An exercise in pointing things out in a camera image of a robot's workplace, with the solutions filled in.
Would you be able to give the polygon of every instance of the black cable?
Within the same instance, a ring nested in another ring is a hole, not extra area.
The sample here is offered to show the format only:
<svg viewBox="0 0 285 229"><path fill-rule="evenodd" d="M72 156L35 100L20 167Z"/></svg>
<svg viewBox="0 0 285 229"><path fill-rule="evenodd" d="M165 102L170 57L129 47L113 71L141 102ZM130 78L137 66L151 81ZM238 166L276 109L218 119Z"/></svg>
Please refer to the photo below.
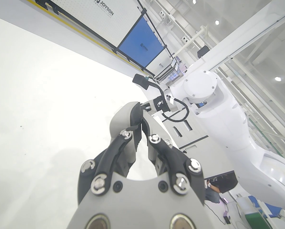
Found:
<svg viewBox="0 0 285 229"><path fill-rule="evenodd" d="M225 204L225 203L224 203L224 205L226 205L226 207L227 207L227 211L226 211L226 212L229 212L228 205L227 205L227 204Z"/></svg>
<svg viewBox="0 0 285 229"><path fill-rule="evenodd" d="M174 98L174 100L176 102L182 104L186 108L187 113L186 113L185 117L183 119L181 119L181 120L174 120L174 119L171 119L168 116L166 116L164 113L162 113L162 116L165 117L167 120L172 121L172 122L182 122L182 121L184 121L188 117L188 115L189 115L189 108L188 108L188 106L184 102L180 101L179 99Z"/></svg>
<svg viewBox="0 0 285 229"><path fill-rule="evenodd" d="M217 214L215 214L214 213L214 211L212 210L212 209L210 209L210 211L212 211L213 212L213 214L214 215L216 215L217 216L217 218L220 220L220 218L218 217L218 215Z"/></svg>

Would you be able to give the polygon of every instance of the bolt head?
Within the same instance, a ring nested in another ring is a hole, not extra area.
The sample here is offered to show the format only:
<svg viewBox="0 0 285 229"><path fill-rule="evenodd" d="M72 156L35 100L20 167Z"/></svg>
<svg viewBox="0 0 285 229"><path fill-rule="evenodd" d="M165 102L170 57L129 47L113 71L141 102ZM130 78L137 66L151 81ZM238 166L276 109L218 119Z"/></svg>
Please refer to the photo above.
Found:
<svg viewBox="0 0 285 229"><path fill-rule="evenodd" d="M176 185L181 189L186 189L186 180L183 177L178 177L176 179Z"/></svg>
<svg viewBox="0 0 285 229"><path fill-rule="evenodd" d="M193 158L191 158L190 161L191 161L190 163L191 165L189 166L189 169L195 173L201 172L202 168L201 168L200 163L196 159L193 159Z"/></svg>
<svg viewBox="0 0 285 229"><path fill-rule="evenodd" d="M152 135L152 140L153 141L158 141L160 137L158 135Z"/></svg>
<svg viewBox="0 0 285 229"><path fill-rule="evenodd" d="M168 139L165 140L165 143L166 143L167 145L171 145L171 142L170 142L170 140L168 140Z"/></svg>
<svg viewBox="0 0 285 229"><path fill-rule="evenodd" d="M95 165L96 164L94 160L87 160L81 166L81 172L84 173L88 169L94 169Z"/></svg>
<svg viewBox="0 0 285 229"><path fill-rule="evenodd" d="M123 131L122 136L129 137L130 136L129 131Z"/></svg>
<svg viewBox="0 0 285 229"><path fill-rule="evenodd" d="M105 184L105 181L102 179L102 178L98 178L96 181L95 181L95 189L96 190L99 190L101 189Z"/></svg>

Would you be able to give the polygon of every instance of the person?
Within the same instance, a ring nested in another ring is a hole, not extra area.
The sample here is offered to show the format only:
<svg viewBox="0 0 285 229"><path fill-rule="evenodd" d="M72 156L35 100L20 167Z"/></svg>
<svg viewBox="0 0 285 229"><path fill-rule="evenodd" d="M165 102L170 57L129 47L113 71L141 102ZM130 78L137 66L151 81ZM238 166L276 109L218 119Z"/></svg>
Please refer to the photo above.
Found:
<svg viewBox="0 0 285 229"><path fill-rule="evenodd" d="M238 183L236 178L232 178L229 175L222 175L205 181L205 200L217 204L220 203L219 193L225 193L231 190Z"/></svg>

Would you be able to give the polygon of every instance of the white pegboard panel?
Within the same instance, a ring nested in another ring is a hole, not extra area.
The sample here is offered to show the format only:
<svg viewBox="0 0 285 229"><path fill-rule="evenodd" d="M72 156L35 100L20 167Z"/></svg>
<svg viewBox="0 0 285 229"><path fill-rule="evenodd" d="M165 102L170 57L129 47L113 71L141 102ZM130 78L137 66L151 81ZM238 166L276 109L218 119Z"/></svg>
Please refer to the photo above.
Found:
<svg viewBox="0 0 285 229"><path fill-rule="evenodd" d="M115 46L140 16L133 0L51 0Z"/></svg>

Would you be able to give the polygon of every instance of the white robotic arm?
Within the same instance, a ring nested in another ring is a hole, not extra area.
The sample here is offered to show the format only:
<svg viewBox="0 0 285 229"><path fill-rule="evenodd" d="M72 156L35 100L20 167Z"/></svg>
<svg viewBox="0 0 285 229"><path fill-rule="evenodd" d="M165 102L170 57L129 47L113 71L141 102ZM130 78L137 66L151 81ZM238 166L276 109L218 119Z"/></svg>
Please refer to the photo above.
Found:
<svg viewBox="0 0 285 229"><path fill-rule="evenodd" d="M223 148L240 185L257 199L285 209L285 159L251 138L245 113L220 77L194 71L165 91L188 104L208 136Z"/></svg>

